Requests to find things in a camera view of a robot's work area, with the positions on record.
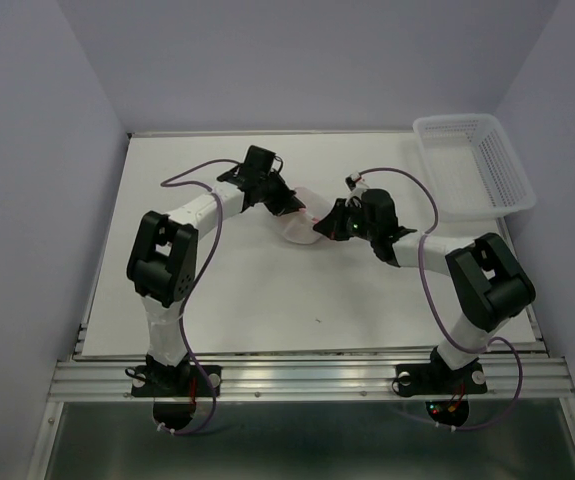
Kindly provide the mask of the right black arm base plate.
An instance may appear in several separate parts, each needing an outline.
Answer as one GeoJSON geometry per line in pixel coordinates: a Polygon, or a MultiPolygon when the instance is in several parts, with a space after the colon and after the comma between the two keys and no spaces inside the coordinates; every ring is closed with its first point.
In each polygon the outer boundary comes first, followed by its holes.
{"type": "Polygon", "coordinates": [[[433,363],[399,364],[391,381],[395,394],[414,396],[451,396],[454,393],[482,395],[488,392],[482,366],[474,361],[461,369],[433,363]]]}

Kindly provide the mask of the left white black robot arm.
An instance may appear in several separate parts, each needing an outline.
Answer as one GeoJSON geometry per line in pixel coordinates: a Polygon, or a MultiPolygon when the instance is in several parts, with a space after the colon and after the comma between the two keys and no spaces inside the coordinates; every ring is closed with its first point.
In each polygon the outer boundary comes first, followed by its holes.
{"type": "Polygon", "coordinates": [[[197,187],[203,193],[174,210],[144,214],[127,263],[127,278],[146,313],[146,365],[156,369],[155,382],[169,394],[180,393],[189,384],[190,371],[184,364],[191,353],[182,326],[184,309],[216,253],[224,222],[257,204],[275,217],[305,208],[281,169],[273,167],[282,161],[262,147],[250,146],[241,162],[227,159],[232,168],[211,185],[188,178],[219,162],[204,162],[161,183],[163,188],[197,187]]]}

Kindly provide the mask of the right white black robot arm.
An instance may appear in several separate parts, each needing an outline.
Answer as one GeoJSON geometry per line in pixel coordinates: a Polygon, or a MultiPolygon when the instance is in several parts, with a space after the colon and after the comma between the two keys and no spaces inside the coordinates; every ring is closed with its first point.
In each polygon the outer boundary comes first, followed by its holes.
{"type": "Polygon", "coordinates": [[[338,199],[313,230],[333,241],[367,241],[382,262],[416,268],[429,291],[427,272],[449,277],[461,308],[451,330],[437,346],[439,359],[427,366],[430,384],[449,390],[463,378],[463,368],[487,349],[496,332],[536,298],[532,281],[495,233],[478,238],[433,237],[399,223],[390,194],[367,189],[338,199]]]}

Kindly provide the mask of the white mesh laundry bag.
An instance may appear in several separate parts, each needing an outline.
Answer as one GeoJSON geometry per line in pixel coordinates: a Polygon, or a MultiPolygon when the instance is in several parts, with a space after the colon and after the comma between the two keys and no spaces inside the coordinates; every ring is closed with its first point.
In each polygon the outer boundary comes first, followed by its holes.
{"type": "Polygon", "coordinates": [[[275,231],[286,241],[297,245],[312,245],[322,238],[313,227],[332,209],[331,203],[305,187],[296,187],[296,199],[304,206],[297,212],[274,217],[275,231]]]}

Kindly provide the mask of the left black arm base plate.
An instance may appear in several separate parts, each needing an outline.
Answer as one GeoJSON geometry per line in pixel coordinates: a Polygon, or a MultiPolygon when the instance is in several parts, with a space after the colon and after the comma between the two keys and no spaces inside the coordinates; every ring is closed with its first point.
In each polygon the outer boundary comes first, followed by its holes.
{"type": "Polygon", "coordinates": [[[161,370],[147,365],[127,367],[131,395],[135,398],[198,398],[220,394],[220,386],[212,386],[193,364],[161,370]]]}

